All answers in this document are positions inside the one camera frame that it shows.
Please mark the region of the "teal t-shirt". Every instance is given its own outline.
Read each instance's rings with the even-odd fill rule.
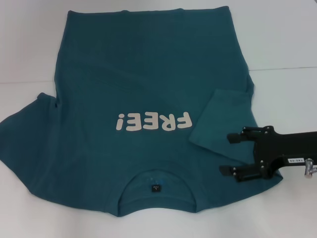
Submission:
[[[30,192],[124,216],[188,212],[261,193],[280,177],[237,183],[221,165],[253,163],[253,83],[228,7],[68,13],[57,97],[0,124],[0,159]]]

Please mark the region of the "white backdrop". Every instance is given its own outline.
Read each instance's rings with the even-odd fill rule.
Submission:
[[[314,0],[0,0],[0,121],[54,95],[55,61],[68,10],[200,9],[228,5],[255,83],[253,113],[277,132],[317,131]],[[147,209],[123,218],[32,196],[0,162],[2,238],[315,238],[317,175],[281,169],[274,188],[198,214]]]

